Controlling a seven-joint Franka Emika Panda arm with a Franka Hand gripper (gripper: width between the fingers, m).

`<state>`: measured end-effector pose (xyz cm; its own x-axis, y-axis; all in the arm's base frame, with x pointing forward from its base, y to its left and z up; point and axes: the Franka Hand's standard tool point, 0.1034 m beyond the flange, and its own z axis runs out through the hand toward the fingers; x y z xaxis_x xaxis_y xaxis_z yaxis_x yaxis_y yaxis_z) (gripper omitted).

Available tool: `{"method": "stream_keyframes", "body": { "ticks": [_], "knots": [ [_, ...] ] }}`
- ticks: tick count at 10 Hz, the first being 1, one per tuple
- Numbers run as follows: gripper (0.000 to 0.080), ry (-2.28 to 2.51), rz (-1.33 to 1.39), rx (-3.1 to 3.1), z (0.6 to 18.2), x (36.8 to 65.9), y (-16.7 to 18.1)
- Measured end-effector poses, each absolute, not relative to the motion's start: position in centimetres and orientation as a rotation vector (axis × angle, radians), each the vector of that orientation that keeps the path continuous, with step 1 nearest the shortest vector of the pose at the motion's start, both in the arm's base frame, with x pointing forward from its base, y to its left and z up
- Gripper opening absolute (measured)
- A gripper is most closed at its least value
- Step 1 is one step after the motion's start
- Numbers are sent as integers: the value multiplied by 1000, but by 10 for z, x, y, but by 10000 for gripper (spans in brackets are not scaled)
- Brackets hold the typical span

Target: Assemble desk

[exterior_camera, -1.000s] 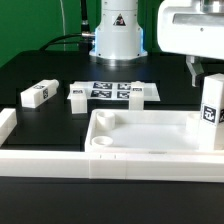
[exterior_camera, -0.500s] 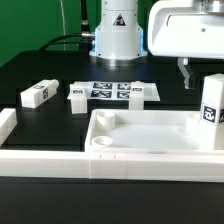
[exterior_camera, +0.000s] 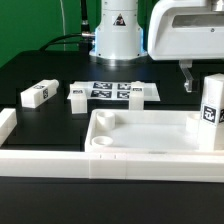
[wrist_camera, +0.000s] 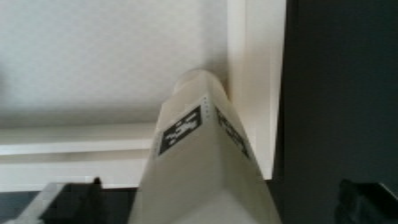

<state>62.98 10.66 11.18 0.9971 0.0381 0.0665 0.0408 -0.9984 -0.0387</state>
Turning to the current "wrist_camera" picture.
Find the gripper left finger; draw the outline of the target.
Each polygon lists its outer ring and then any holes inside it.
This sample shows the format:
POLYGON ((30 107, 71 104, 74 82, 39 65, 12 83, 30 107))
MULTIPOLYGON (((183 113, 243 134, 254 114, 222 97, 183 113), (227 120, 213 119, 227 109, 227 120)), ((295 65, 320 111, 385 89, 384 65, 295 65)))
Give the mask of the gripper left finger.
POLYGON ((135 188, 106 189, 101 179, 67 183, 41 212, 44 224, 128 224, 135 188))

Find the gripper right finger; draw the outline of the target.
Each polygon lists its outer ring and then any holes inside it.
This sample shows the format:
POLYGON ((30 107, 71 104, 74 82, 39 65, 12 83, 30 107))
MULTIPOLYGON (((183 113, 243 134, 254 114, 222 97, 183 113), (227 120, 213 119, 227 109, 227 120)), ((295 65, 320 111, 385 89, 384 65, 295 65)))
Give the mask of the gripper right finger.
POLYGON ((398 224, 398 195, 380 182, 341 180, 334 224, 398 224))

